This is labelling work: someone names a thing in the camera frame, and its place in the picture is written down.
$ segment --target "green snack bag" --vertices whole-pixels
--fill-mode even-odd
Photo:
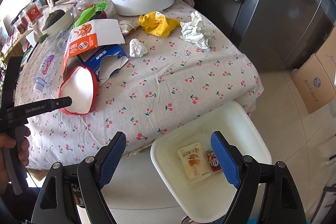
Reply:
[[[101,3],[98,3],[97,5],[94,5],[91,8],[88,8],[84,10],[77,21],[74,23],[73,28],[76,28],[90,20],[97,12],[103,11],[106,8],[107,0],[102,1]]]

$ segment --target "screw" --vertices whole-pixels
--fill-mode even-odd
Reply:
[[[252,157],[251,156],[244,156],[244,161],[246,162],[252,162]]]
[[[57,169],[57,168],[59,168],[61,166],[61,164],[59,163],[59,162],[55,162],[53,165],[52,165],[52,167],[54,168],[54,169]]]
[[[281,168],[285,168],[286,164],[283,161],[278,161],[278,166]]]
[[[85,159],[85,162],[89,164],[89,163],[93,162],[94,160],[95,160],[94,157],[89,156],[89,157],[87,157],[87,158]]]

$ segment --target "blue gripper pad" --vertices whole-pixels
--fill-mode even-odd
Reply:
[[[125,134],[122,134],[100,167],[100,179],[97,182],[100,189],[102,189],[104,185],[110,183],[125,148],[126,136]]]
[[[211,148],[218,159],[219,165],[222,167],[227,182],[233,184],[234,187],[238,189],[242,181],[238,175],[238,166],[232,156],[216,133],[212,133],[210,143]]]

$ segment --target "white bowl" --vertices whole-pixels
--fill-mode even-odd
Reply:
[[[212,222],[226,214],[236,188],[227,182],[222,171],[211,171],[209,177],[189,185],[177,150],[200,142],[205,154],[211,150],[210,137],[216,130],[221,131],[229,144],[235,145],[242,155],[251,155],[260,163],[272,163],[257,129],[243,108],[234,101],[157,138],[151,148],[152,162],[186,214],[199,223]]]
[[[65,10],[65,15],[63,15],[58,21],[52,24],[49,28],[42,31],[43,34],[48,34],[49,37],[53,36],[62,29],[68,29],[74,20],[74,16],[71,14],[70,10]]]

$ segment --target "finger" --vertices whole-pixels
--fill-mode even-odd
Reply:
[[[19,153],[19,160],[20,161],[25,161],[25,160],[28,160],[29,158],[29,151],[20,151]]]
[[[23,166],[28,166],[29,160],[22,161]]]
[[[0,148],[11,149],[15,146],[16,141],[9,137],[6,133],[0,133]]]
[[[21,150],[27,151],[29,149],[29,146],[30,146],[29,141],[26,138],[24,138],[24,140],[21,142]]]
[[[30,129],[29,129],[28,127],[26,127],[25,136],[26,136],[26,137],[29,137],[29,136],[30,136]]]

